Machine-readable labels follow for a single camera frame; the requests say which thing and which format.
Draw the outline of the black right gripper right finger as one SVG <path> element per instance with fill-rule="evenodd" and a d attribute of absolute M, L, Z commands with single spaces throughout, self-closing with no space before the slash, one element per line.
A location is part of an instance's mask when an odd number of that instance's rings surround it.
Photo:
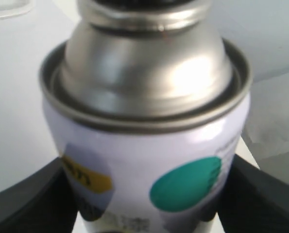
<path fill-rule="evenodd" d="M 202 209 L 202 221 L 215 214 L 226 233 L 289 233 L 289 184 L 236 155 L 224 187 Z"/>

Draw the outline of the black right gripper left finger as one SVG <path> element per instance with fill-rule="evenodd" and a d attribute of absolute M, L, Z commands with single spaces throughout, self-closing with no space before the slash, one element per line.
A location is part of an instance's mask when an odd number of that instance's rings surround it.
<path fill-rule="evenodd" d="M 0 233 L 70 233 L 77 213 L 59 158 L 0 192 Z"/>

